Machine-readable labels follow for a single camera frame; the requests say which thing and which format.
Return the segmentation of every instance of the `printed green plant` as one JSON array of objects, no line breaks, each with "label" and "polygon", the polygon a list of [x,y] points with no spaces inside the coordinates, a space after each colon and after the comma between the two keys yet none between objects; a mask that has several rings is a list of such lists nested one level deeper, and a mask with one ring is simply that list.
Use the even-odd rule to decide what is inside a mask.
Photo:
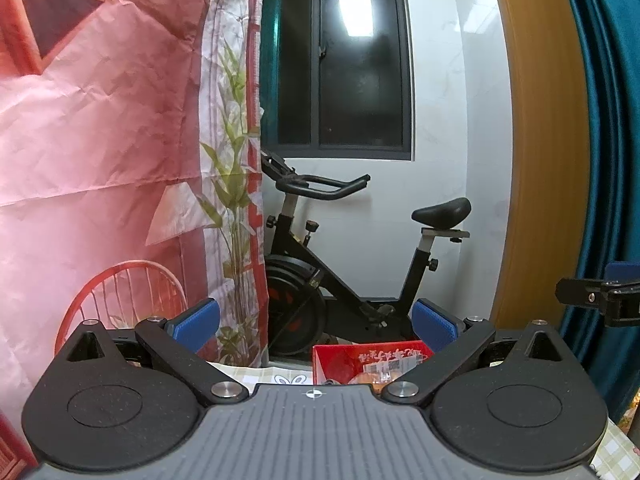
[{"label": "printed green plant", "polygon": [[257,314],[250,311],[250,290],[246,275],[250,266],[250,235],[253,233],[246,221],[248,205],[248,175],[242,167],[242,156],[249,137],[258,137],[260,129],[247,128],[246,122],[246,72],[231,47],[225,41],[219,62],[225,73],[225,85],[219,84],[222,98],[220,116],[225,131],[217,149],[201,142],[212,161],[215,173],[210,179],[216,197],[224,207],[218,211],[206,196],[198,196],[201,208],[211,219],[210,229],[219,229],[229,253],[222,262],[225,278],[234,281],[232,293],[232,317],[235,328],[220,327],[218,343],[220,362],[241,366],[250,364],[259,351]]}]

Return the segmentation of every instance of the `silver screw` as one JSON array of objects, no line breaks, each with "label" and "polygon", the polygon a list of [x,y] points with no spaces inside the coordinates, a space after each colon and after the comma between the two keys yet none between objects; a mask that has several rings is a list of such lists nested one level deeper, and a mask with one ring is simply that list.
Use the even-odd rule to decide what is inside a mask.
[{"label": "silver screw", "polygon": [[211,393],[223,399],[231,399],[242,393],[242,384],[233,381],[222,381],[211,387]]},{"label": "silver screw", "polygon": [[394,397],[413,397],[418,393],[419,388],[416,384],[410,383],[409,381],[396,381],[395,383],[389,384],[386,390]]}]

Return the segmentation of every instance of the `black saddle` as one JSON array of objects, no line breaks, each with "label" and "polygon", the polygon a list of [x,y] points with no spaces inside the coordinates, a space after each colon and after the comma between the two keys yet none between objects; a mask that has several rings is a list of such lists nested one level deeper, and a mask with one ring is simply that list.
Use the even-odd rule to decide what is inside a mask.
[{"label": "black saddle", "polygon": [[468,199],[455,198],[443,204],[416,209],[411,219],[436,229],[453,229],[471,213]]}]

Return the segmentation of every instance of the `exercise bike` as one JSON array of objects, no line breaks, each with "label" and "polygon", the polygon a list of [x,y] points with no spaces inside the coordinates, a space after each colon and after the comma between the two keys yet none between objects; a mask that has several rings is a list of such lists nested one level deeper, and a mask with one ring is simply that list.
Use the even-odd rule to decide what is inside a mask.
[{"label": "exercise bike", "polygon": [[[367,187],[370,176],[351,182],[323,176],[297,174],[284,159],[266,149],[261,153],[262,171],[285,193],[282,210],[269,216],[267,228],[274,228],[271,253],[265,257],[269,291],[269,350],[274,356],[291,356],[308,351],[323,333],[356,343],[414,339],[409,310],[426,269],[438,268],[431,258],[437,237],[461,243],[469,232],[454,229],[471,212],[466,198],[457,198],[415,210],[411,218],[422,228],[420,243],[396,299],[361,298],[309,248],[311,235],[319,225],[306,222],[306,236],[291,232],[298,197],[339,200]],[[320,184],[334,189],[316,189]],[[321,289],[331,296],[325,297]]]}]

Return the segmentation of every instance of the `marble tile wall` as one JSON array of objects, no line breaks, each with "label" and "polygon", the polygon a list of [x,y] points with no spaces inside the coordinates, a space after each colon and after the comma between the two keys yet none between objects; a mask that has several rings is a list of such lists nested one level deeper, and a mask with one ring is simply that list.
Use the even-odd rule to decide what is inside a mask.
[{"label": "marble tile wall", "polygon": [[[300,173],[340,180],[371,175],[369,187],[347,199],[300,199],[294,231],[307,219],[320,224],[309,245],[357,293],[398,295],[420,225],[411,212],[463,196],[467,183],[465,59],[456,0],[406,0],[414,76],[414,160],[299,158]],[[265,215],[277,214],[283,195],[264,179]],[[267,230],[265,247],[272,233]],[[440,266],[427,272],[418,296],[452,308],[460,245],[437,240]]]},{"label": "marble tile wall", "polygon": [[456,296],[459,316],[489,317],[500,274],[511,194],[513,125],[504,31],[497,0],[456,0],[465,59],[468,151],[465,221]]}]

